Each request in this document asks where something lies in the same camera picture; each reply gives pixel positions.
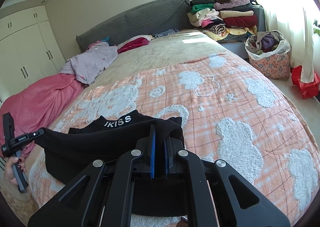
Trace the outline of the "grey quilted headboard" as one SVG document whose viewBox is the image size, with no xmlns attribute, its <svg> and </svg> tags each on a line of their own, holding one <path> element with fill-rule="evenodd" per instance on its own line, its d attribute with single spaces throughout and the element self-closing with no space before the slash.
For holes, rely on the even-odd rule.
<svg viewBox="0 0 320 227">
<path fill-rule="evenodd" d="M 113 16 L 89 29 L 75 40 L 80 52 L 89 45 L 109 38 L 110 45 L 119 45 L 137 35 L 155 35 L 168 29 L 192 28 L 187 13 L 190 0 L 156 0 Z"/>
</svg>

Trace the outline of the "lilac garment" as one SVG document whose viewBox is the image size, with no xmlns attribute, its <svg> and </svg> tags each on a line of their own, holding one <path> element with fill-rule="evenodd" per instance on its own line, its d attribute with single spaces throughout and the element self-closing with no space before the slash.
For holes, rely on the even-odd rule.
<svg viewBox="0 0 320 227">
<path fill-rule="evenodd" d="M 117 46 L 107 42 L 96 43 L 84 53 L 68 59 L 59 73 L 75 75 L 77 81 L 91 85 L 116 60 L 117 50 Z"/>
</svg>

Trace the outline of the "red pillow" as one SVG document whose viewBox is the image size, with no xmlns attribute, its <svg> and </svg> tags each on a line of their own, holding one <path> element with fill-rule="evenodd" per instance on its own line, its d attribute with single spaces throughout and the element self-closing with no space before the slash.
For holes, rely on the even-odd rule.
<svg viewBox="0 0 320 227">
<path fill-rule="evenodd" d="M 138 48 L 140 46 L 148 45 L 150 41 L 146 38 L 136 38 L 134 40 L 130 40 L 123 45 L 118 46 L 118 54 Z"/>
</svg>

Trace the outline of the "pink blanket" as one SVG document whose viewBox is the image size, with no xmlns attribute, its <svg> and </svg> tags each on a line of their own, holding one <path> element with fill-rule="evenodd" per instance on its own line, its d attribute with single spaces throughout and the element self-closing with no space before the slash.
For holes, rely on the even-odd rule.
<svg viewBox="0 0 320 227">
<path fill-rule="evenodd" d="M 48 128 L 85 89 L 75 75 L 56 74 L 29 85 L 1 105 L 1 115 L 14 119 L 15 136 Z"/>
</svg>

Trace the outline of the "beige bed sheet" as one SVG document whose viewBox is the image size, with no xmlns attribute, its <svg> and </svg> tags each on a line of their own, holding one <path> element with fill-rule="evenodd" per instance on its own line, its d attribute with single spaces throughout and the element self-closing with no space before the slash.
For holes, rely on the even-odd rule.
<svg viewBox="0 0 320 227">
<path fill-rule="evenodd" d="M 232 59 L 243 61 L 235 52 L 223 47 L 201 31 L 185 29 L 119 54 L 87 90 L 110 85 L 143 71 L 196 60 L 214 53 L 230 54 Z"/>
</svg>

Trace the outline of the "white curtain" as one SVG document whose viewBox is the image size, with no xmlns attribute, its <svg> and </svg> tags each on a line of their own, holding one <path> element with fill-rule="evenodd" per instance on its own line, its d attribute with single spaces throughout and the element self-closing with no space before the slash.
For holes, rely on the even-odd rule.
<svg viewBox="0 0 320 227">
<path fill-rule="evenodd" d="M 291 67 L 302 67 L 300 81 L 311 83 L 313 69 L 313 23 L 319 10 L 313 0 L 257 0 L 265 11 L 266 27 L 278 30 L 291 45 Z"/>
</svg>

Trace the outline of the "white wardrobe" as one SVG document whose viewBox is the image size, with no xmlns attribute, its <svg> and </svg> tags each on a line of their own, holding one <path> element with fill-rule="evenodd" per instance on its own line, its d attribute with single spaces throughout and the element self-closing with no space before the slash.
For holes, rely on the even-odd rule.
<svg viewBox="0 0 320 227">
<path fill-rule="evenodd" d="M 1 18 L 1 103 L 64 64 L 44 6 Z"/>
</svg>

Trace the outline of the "grey bedside cabinet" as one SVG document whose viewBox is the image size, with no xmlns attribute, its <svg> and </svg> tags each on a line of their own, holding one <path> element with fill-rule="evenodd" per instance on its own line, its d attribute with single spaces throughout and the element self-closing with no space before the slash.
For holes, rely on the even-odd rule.
<svg viewBox="0 0 320 227">
<path fill-rule="evenodd" d="M 262 6 L 253 7 L 254 15 L 257 17 L 257 25 L 253 27 L 232 27 L 227 28 L 227 35 L 219 40 L 218 43 L 221 44 L 224 48 L 227 48 L 231 52 L 235 53 L 242 59 L 247 60 L 248 54 L 245 49 L 246 40 L 255 35 L 257 32 L 264 32 L 265 27 L 265 15 L 264 9 Z"/>
</svg>

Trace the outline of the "black IKISS sweatshirt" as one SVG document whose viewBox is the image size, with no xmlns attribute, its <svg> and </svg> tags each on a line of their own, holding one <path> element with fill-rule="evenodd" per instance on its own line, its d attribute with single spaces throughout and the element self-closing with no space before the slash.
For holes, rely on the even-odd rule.
<svg viewBox="0 0 320 227">
<path fill-rule="evenodd" d="M 44 134 L 35 139 L 35 144 L 45 153 L 46 170 L 63 184 L 68 184 L 89 163 L 101 159 L 105 162 L 118 160 L 125 152 L 135 149 L 140 139 L 150 135 L 155 127 L 155 166 L 159 171 L 164 166 L 161 145 L 167 137 L 184 141 L 183 119 L 153 118 L 137 110 L 107 120 L 100 116 L 84 128 L 70 128 L 68 133 L 45 128 Z M 177 217 L 187 214 L 182 182 L 148 178 L 135 183 L 132 213 L 153 217 Z"/>
</svg>

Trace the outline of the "stack of folded clothes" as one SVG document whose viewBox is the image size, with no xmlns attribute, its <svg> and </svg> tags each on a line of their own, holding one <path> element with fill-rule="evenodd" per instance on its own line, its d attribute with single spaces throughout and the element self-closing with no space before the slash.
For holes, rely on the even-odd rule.
<svg viewBox="0 0 320 227">
<path fill-rule="evenodd" d="M 253 27 L 256 0 L 192 0 L 187 14 L 190 24 L 215 41 L 227 35 L 227 28 Z"/>
</svg>

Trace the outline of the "orange white patterned blanket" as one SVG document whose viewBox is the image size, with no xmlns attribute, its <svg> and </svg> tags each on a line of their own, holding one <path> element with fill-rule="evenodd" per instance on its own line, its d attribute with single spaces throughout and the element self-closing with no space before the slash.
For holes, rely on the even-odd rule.
<svg viewBox="0 0 320 227">
<path fill-rule="evenodd" d="M 184 63 L 129 62 L 121 55 L 51 125 L 66 133 L 100 116 L 109 126 L 133 110 L 182 118 L 185 147 L 226 159 L 296 225 L 319 191 L 319 148 L 295 105 L 268 78 L 229 52 Z"/>
</svg>

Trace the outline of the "red bag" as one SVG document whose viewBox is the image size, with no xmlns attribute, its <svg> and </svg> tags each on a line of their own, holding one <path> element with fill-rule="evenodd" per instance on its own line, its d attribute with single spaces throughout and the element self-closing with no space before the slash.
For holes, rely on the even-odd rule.
<svg viewBox="0 0 320 227">
<path fill-rule="evenodd" d="M 291 69 L 291 80 L 293 85 L 297 86 L 303 99 L 309 99 L 319 94 L 319 75 L 314 72 L 314 80 L 311 83 L 300 81 L 302 67 L 298 66 Z"/>
</svg>

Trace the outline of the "floral basket of clothes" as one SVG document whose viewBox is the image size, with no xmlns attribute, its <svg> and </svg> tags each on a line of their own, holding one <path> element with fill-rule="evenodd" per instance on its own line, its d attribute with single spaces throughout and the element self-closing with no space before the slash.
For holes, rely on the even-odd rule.
<svg viewBox="0 0 320 227">
<path fill-rule="evenodd" d="M 286 81 L 290 77 L 291 46 L 276 30 L 258 32 L 245 42 L 249 63 L 265 77 Z"/>
</svg>

